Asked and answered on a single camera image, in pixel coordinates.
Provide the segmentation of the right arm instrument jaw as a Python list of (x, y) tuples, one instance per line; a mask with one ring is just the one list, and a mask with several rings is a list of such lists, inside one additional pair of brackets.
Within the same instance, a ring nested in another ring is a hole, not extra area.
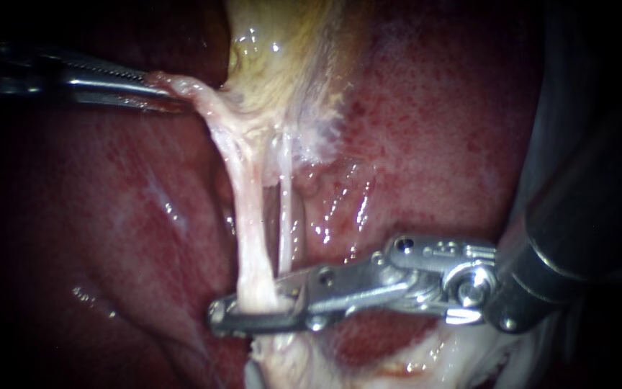
[(307, 267), (284, 274), (275, 279), (276, 300), (278, 304), (292, 304), (301, 299), (304, 304), (317, 300), (317, 267)]
[(300, 303), (277, 313), (244, 313), (235, 298), (222, 298), (208, 307), (207, 324), (215, 336), (251, 337), (306, 331), (306, 316)]

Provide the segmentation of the left arm instrument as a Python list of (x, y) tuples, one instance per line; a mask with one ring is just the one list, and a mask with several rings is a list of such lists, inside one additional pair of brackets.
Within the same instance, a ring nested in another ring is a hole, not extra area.
[(0, 99), (67, 97), (67, 70), (39, 48), (0, 42)]

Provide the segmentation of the left arm instrument jaw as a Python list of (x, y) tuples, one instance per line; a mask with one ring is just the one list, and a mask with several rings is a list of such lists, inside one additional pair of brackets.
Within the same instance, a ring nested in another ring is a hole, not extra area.
[(66, 84), (71, 100), (80, 104), (112, 106), (139, 111), (193, 112), (191, 102), (167, 91), (124, 81), (74, 79)]
[(61, 63), (68, 69), (70, 82), (77, 85), (141, 84), (147, 74), (98, 58), (62, 59)]

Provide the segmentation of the right arm instrument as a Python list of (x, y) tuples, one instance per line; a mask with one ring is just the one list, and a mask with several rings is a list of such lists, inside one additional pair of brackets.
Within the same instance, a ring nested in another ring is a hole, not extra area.
[(305, 285), (305, 325), (320, 331), (364, 310), (426, 316), (450, 326), (486, 323), (519, 334), (528, 327), (494, 317), (503, 292), (501, 259), (490, 243), (402, 234), (360, 261), (314, 268)]

